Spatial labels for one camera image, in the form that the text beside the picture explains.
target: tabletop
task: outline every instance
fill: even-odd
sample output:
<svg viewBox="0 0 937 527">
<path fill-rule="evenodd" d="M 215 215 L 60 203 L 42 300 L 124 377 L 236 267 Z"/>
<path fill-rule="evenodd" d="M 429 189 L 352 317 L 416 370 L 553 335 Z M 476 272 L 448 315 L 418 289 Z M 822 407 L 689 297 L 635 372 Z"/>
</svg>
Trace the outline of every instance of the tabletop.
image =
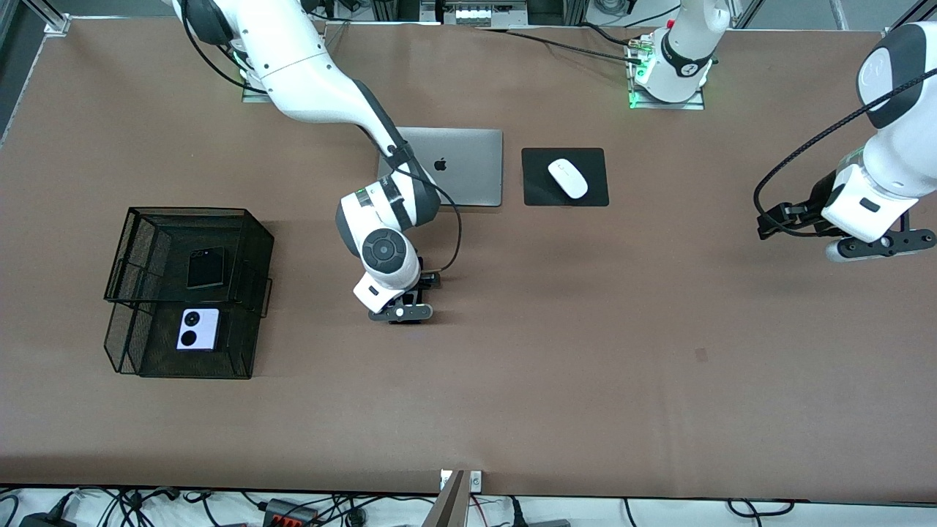
<svg viewBox="0 0 937 527">
<path fill-rule="evenodd" d="M 667 112 L 629 109 L 614 61 L 347 28 L 336 63 L 398 126 L 504 131 L 503 205 L 463 214 L 433 319 L 389 326 L 333 222 L 373 181 L 360 130 L 241 103 L 176 20 L 74 21 L 0 150 L 0 479 L 430 492 L 472 468 L 489 493 L 932 501 L 937 251 L 830 263 L 824 241 L 759 241 L 751 206 L 858 106 L 879 37 L 729 32 L 706 109 Z M 872 132 L 820 143 L 765 203 L 805 199 Z M 525 206 L 525 147 L 602 148 L 610 204 Z M 101 297 L 129 206 L 244 207 L 275 235 L 253 379 L 112 372 Z M 408 235 L 441 264 L 454 215 Z"/>
</svg>

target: smartphone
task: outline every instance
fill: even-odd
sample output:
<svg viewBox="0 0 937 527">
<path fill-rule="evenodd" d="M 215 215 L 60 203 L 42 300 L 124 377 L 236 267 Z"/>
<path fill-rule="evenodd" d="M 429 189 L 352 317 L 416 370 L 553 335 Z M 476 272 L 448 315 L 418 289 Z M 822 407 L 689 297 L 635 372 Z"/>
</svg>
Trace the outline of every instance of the smartphone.
<svg viewBox="0 0 937 527">
<path fill-rule="evenodd" d="M 200 248 L 188 255 L 188 289 L 225 285 L 225 248 Z"/>
</svg>

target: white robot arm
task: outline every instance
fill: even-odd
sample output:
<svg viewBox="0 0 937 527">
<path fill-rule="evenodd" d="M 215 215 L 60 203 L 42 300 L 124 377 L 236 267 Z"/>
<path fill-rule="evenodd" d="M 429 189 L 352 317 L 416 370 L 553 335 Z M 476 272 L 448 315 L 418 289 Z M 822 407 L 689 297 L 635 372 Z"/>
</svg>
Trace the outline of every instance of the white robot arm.
<svg viewBox="0 0 937 527">
<path fill-rule="evenodd" d="M 673 24 L 655 30 L 646 65 L 634 82 L 664 102 L 683 102 L 696 93 L 712 68 L 712 54 L 732 16 L 725 0 L 682 0 Z"/>
<path fill-rule="evenodd" d="M 341 199 L 335 225 L 365 274 L 355 295 L 371 311 L 413 287 L 420 265 L 402 233 L 439 210 L 435 182 L 394 122 L 360 81 L 335 65 L 297 0 L 174 0 L 176 14 L 209 44 L 246 53 L 252 84 L 286 116 L 307 123 L 352 123 L 395 171 Z"/>
<path fill-rule="evenodd" d="M 911 231 L 907 213 L 937 189 L 937 81 L 920 80 L 936 68 L 937 23 L 905 24 L 883 38 L 859 69 L 862 103 L 917 83 L 870 108 L 878 131 L 817 183 L 809 200 L 781 203 L 759 218 L 762 239 L 806 226 L 813 235 L 847 236 L 827 247 L 837 262 L 933 247 L 933 232 Z M 890 231 L 899 220 L 900 229 Z"/>
</svg>

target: black mouse pad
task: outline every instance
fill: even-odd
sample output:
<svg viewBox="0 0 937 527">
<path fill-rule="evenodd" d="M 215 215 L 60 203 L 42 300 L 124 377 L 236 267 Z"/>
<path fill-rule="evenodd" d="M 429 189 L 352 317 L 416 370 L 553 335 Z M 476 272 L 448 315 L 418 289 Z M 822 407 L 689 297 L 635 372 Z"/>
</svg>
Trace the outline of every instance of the black mouse pad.
<svg viewBox="0 0 937 527">
<path fill-rule="evenodd" d="M 588 183 L 586 195 L 578 200 L 566 195 L 547 167 L 557 159 L 567 159 Z M 608 180 L 605 176 L 605 153 L 601 148 L 524 148 L 521 150 L 524 171 L 524 204 L 608 206 Z"/>
</svg>

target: laptop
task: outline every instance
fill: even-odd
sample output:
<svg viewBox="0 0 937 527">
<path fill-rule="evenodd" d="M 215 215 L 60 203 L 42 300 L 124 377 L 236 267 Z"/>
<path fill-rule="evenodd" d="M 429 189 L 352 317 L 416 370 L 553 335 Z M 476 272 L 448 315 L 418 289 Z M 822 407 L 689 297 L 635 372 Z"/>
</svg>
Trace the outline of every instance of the laptop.
<svg viewBox="0 0 937 527">
<path fill-rule="evenodd" d="M 501 205 L 501 130 L 482 128 L 400 128 L 413 154 L 439 188 L 457 205 Z M 378 177 L 390 173 L 384 158 Z M 442 204 L 449 204 L 441 195 Z"/>
</svg>

